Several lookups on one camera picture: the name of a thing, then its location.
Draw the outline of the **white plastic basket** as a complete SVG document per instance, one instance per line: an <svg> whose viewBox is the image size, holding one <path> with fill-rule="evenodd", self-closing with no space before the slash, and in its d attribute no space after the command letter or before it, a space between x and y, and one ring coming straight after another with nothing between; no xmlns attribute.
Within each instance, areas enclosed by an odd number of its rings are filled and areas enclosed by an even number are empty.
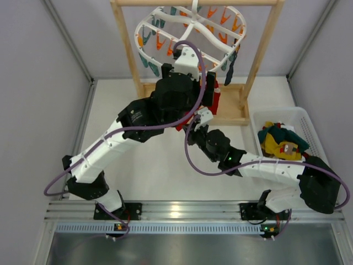
<svg viewBox="0 0 353 265"><path fill-rule="evenodd" d="M306 151L309 155L321 158L327 165L328 159L319 140L318 134L312 124L308 113L301 107L272 107L254 111L250 116L252 132L255 137L256 150L263 154L258 138L258 132L266 121L273 123L284 123L309 144Z"/></svg>

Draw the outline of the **black sock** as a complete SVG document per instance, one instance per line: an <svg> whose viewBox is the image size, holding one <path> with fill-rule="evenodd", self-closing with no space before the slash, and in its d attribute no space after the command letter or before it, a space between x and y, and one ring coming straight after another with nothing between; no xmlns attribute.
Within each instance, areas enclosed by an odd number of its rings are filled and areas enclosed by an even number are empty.
<svg viewBox="0 0 353 265"><path fill-rule="evenodd" d="M235 64L235 61L237 59L237 55L238 55L238 53L235 51L233 53L233 55L231 56L232 60L231 60L228 72L226 74L226 78L225 78L225 81L224 81L224 86L228 86L231 83L231 80L232 80L232 77L233 77L233 73L234 73L234 64Z"/></svg>

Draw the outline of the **teal sock in basket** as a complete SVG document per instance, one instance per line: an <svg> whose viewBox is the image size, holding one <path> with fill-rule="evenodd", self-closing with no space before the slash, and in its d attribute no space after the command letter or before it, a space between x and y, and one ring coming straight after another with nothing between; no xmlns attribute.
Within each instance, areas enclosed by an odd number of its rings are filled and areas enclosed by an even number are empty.
<svg viewBox="0 0 353 265"><path fill-rule="evenodd" d="M297 144L300 153L304 153L310 147L310 145L300 136L298 136L294 131L283 128L282 124L280 123L273 124L267 122L265 126L263 126L262 130L258 132L260 145L265 140L266 134L271 134L278 144L282 141L288 141Z"/></svg>

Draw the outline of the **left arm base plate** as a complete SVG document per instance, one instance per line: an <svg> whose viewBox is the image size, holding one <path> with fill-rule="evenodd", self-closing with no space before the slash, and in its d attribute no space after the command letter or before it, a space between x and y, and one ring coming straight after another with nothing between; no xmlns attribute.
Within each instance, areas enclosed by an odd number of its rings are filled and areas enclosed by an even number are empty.
<svg viewBox="0 0 353 265"><path fill-rule="evenodd" d="M111 212L114 216L118 217L123 221L135 221L141 218L142 214L142 204L141 203L125 203L122 208ZM96 203L94 215L94 220L115 220L111 215L109 215L101 206Z"/></svg>

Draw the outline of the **white oval clip hanger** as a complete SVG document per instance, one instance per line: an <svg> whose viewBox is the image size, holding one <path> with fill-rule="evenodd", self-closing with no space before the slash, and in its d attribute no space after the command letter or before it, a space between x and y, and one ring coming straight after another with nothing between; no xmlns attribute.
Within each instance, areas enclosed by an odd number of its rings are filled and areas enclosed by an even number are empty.
<svg viewBox="0 0 353 265"><path fill-rule="evenodd" d="M246 37L247 23L232 6L157 7L135 29L135 44L145 68L160 76L161 66L171 62L173 47L181 40L201 52L208 71L227 71Z"/></svg>

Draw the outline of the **wooden hanger stand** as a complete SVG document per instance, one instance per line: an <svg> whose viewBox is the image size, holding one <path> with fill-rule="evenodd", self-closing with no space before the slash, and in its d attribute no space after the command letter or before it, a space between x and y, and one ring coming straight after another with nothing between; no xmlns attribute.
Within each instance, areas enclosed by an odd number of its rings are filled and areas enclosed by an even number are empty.
<svg viewBox="0 0 353 265"><path fill-rule="evenodd" d="M139 4L142 6L153 6L157 7L171 7L171 6L212 6L211 1L111 1L111 8L117 23L117 27L120 31L121 39L124 43L125 51L127 54L128 65L132 74L132 79L136 87L137 96L139 98L150 95L156 85L154 83L143 83L137 69L137 63L133 55L132 47L135 44L135 32L133 33L134 41L130 41L129 32L126 26L125 17L123 14L123 7L136 7ZM268 48L270 39L276 27L279 15L281 14L283 1L218 1L214 7L220 6L232 6L234 4L239 6L269 6L271 8L268 19L266 21L264 31L262 33L258 49L256 51L255 58L253 60L250 72L246 83L230 83L228 86L224 86L224 83L219 85L221 89L220 101L218 105L218 111L216 114L216 120L213 122L215 125L248 125L249 109L248 109L248 96L256 74L260 68L261 62L264 58L265 52ZM180 45L185 46L183 43L185 40L181 40Z"/></svg>

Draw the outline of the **yellow sock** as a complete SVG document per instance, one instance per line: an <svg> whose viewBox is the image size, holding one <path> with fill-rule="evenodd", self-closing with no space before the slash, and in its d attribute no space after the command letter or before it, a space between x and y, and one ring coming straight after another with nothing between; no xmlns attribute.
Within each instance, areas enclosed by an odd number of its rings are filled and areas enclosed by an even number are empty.
<svg viewBox="0 0 353 265"><path fill-rule="evenodd" d="M282 141L279 144L271 134L266 134L261 148L269 155L273 155L282 160L299 161L302 155L298 145L288 141Z"/></svg>

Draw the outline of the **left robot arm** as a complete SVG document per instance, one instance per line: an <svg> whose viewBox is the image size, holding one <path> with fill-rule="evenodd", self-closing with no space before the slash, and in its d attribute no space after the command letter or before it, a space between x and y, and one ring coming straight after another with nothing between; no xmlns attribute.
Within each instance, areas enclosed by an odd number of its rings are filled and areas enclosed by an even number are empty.
<svg viewBox="0 0 353 265"><path fill-rule="evenodd" d="M104 169L129 149L164 133L163 125L177 127L188 113L202 105L210 107L215 84L215 72L208 71L204 80L196 80L163 64L162 79L149 97L132 101L85 151L62 159L71 174L66 182L69 193L95 200L108 212L120 215L125 203L118 190L109 188Z"/></svg>

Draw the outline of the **red sock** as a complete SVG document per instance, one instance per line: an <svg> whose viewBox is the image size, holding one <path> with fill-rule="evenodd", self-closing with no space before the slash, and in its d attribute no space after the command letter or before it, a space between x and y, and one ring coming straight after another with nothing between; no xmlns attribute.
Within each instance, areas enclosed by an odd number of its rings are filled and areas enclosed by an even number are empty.
<svg viewBox="0 0 353 265"><path fill-rule="evenodd" d="M221 95L221 89L219 87L218 81L215 80L214 81L214 90L213 90L213 103L211 106L208 106L208 109L211 111L213 116L215 116L217 114L218 105L219 105L219 101L220 101L220 95ZM183 123L177 125L175 127L175 129L177 131L181 131L183 129L183 126L188 124L189 121L191 120L191 118L192 118L192 116L188 120L185 120Z"/></svg>

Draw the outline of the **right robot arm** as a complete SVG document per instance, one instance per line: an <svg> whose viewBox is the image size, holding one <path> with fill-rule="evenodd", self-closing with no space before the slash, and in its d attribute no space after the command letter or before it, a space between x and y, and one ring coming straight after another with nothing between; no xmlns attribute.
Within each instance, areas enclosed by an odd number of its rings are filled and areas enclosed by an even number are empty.
<svg viewBox="0 0 353 265"><path fill-rule="evenodd" d="M283 186L263 191L259 208L280 213L307 206L322 214L334 212L341 182L321 158L285 161L260 157L233 147L221 130L209 130L207 125L189 125L185 136L186 146L196 145L211 162L217 163L216 175L258 178Z"/></svg>

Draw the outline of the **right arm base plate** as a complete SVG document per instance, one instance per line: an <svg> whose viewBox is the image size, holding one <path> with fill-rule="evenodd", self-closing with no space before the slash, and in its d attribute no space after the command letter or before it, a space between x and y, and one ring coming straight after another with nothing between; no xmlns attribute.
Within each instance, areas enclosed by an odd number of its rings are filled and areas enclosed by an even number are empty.
<svg viewBox="0 0 353 265"><path fill-rule="evenodd" d="M263 221L263 220L287 220L289 211L284 210L275 213L265 206L258 206L257 203L240 203L240 216L244 221Z"/></svg>

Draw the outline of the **aluminium rail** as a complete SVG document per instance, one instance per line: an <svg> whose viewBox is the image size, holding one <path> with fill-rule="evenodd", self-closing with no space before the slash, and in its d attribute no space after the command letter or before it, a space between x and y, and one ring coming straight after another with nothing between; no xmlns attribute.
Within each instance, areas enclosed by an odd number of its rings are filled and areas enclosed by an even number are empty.
<svg viewBox="0 0 353 265"><path fill-rule="evenodd" d="M143 221L240 221L244 210L240 208L241 201L214 202L142 202ZM95 213L95 203L82 200L52 201L44 215L45 220L54 221L92 221ZM326 215L310 209L292 211L294 222L341 222L344 221L342 211Z"/></svg>

